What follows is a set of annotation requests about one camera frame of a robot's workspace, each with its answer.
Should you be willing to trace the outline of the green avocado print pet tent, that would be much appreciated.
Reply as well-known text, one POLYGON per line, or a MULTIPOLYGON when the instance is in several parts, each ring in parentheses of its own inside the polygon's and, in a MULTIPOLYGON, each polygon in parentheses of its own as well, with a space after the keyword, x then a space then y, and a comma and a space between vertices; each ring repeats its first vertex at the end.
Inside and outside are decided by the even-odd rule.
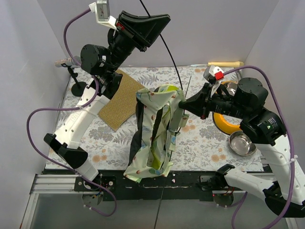
POLYGON ((179 108, 185 100, 183 90, 170 84, 154 91, 136 92, 138 130, 133 135, 129 164, 123 174, 126 178, 139 183, 144 178, 168 176, 178 130, 189 118, 179 108))

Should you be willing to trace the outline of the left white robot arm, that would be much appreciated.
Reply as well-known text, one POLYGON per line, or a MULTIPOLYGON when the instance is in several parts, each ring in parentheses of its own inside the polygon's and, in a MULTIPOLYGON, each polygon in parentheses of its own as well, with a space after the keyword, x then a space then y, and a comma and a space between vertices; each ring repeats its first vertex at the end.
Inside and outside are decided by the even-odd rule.
POLYGON ((122 11, 118 18, 97 6, 98 24, 109 27, 108 47, 86 44, 81 50, 80 67, 93 76, 64 124, 54 133, 46 134, 44 142, 85 179, 89 190, 101 187, 99 172, 80 148, 80 141, 94 116, 114 97, 122 81, 116 70, 134 49, 144 52, 170 22, 168 14, 136 16, 122 11))

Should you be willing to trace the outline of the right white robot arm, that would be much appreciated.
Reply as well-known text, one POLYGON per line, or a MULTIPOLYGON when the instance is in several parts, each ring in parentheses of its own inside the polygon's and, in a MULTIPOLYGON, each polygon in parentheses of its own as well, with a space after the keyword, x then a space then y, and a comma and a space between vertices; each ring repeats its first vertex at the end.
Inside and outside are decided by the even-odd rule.
POLYGON ((255 78, 243 78, 234 95, 212 94, 212 85, 205 83, 201 91, 179 107, 201 119, 210 112, 241 119, 240 128, 269 162, 276 181, 264 180, 226 164, 207 181, 213 188, 236 187, 262 199, 269 209, 280 215, 288 200, 291 165, 295 166, 295 179, 291 202, 285 218, 305 216, 305 175, 297 161, 290 160, 292 147, 287 130, 278 114, 264 108, 268 96, 262 83, 255 78))

